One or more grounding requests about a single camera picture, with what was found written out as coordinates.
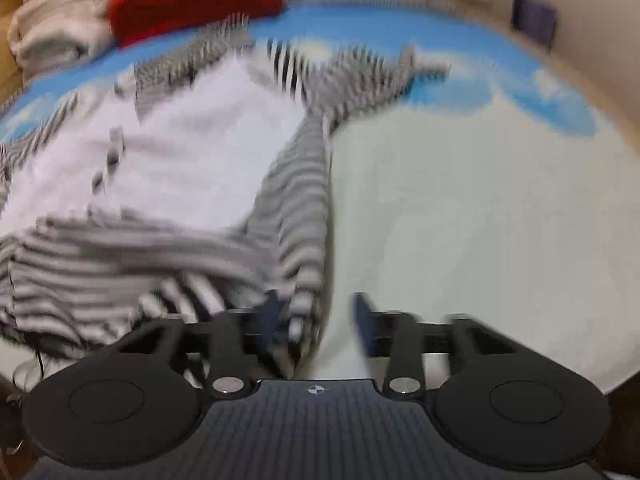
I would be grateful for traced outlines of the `cream folded blanket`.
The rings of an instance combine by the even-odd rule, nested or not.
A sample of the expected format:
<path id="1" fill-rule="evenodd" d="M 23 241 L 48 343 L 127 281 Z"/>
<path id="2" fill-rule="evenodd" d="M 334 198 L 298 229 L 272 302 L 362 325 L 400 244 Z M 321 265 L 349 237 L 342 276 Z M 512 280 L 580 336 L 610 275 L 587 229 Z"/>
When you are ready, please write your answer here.
<path id="1" fill-rule="evenodd" d="M 111 0 L 24 0 L 8 30 L 23 72 L 39 74 L 84 64 L 114 44 L 107 18 Z"/>

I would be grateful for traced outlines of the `black white striped hoodie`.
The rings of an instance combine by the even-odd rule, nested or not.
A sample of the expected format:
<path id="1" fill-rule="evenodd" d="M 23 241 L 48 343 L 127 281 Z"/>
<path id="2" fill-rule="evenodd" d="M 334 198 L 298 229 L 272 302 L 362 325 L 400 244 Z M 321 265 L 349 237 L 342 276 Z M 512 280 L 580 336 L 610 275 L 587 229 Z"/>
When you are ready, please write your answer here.
<path id="1" fill-rule="evenodd" d="M 240 18 L 70 93 L 1 148 L 1 333 L 77 359 L 160 318 L 283 309 L 274 374 L 314 350 L 331 138 L 442 64 L 364 47 L 316 62 Z"/>

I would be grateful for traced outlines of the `blue white patterned bedsheet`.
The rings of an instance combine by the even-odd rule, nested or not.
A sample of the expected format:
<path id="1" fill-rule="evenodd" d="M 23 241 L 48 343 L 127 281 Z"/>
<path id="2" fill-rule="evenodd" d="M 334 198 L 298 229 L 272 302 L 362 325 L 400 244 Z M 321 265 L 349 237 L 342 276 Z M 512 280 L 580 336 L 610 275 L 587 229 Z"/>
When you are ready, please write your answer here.
<path id="1" fill-rule="evenodd" d="M 334 134 L 322 338 L 288 376 L 380 374 L 357 292 L 471 315 L 603 391 L 638 373 L 639 148 L 591 89 L 489 27 L 401 6 L 296 3 L 250 30 L 318 60 L 412 47 L 448 68 Z"/>

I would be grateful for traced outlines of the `purple bag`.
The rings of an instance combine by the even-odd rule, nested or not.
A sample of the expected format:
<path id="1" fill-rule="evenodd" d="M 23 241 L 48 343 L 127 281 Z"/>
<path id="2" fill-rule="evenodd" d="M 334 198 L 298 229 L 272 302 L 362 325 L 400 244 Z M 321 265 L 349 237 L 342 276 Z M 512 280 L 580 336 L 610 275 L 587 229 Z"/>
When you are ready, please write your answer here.
<path id="1" fill-rule="evenodd" d="M 511 27 L 541 47 L 552 49 L 558 26 L 555 8 L 541 0 L 513 0 Z"/>

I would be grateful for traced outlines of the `wooden headboard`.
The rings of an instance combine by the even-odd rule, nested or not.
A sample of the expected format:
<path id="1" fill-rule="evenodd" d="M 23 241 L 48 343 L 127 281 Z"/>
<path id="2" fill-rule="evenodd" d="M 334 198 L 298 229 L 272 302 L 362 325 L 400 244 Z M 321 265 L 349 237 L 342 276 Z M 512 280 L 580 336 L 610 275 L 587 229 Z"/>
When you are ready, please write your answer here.
<path id="1" fill-rule="evenodd" d="M 0 99 L 6 102 L 21 87 L 22 71 L 8 43 L 8 31 L 15 11 L 23 0 L 0 0 Z"/>

